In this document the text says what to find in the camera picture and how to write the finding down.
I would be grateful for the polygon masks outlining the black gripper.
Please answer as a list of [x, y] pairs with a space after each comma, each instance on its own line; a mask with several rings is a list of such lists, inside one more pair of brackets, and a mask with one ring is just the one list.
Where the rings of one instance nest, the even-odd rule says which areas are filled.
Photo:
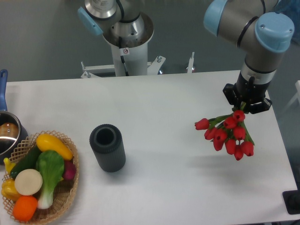
[[237, 105], [239, 98], [243, 102], [252, 104], [249, 113], [257, 114], [268, 111], [272, 106], [272, 101], [265, 98], [265, 92], [269, 83], [257, 84], [250, 82], [250, 78], [245, 79], [240, 72], [235, 84], [227, 83], [223, 88], [223, 93], [230, 105]]

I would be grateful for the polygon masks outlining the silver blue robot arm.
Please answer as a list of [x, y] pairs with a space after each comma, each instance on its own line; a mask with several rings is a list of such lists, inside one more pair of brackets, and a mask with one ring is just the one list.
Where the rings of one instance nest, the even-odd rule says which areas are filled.
[[[294, 33], [293, 21], [273, 12], [276, 5], [277, 0], [215, 0], [203, 19], [210, 33], [247, 53], [237, 82], [223, 92], [229, 104], [251, 114], [270, 109], [265, 93]], [[90, 33], [111, 46], [117, 76], [158, 72], [148, 65], [153, 22], [138, 0], [87, 0], [77, 14]]]

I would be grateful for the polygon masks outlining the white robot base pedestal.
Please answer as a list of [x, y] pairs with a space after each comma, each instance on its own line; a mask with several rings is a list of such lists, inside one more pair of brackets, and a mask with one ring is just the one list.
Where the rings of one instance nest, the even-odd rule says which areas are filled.
[[153, 61], [148, 61], [148, 45], [120, 48], [111, 45], [113, 64], [101, 66], [85, 66], [82, 62], [81, 78], [97, 78], [103, 76], [139, 76], [161, 75], [161, 67], [166, 58], [158, 55]]

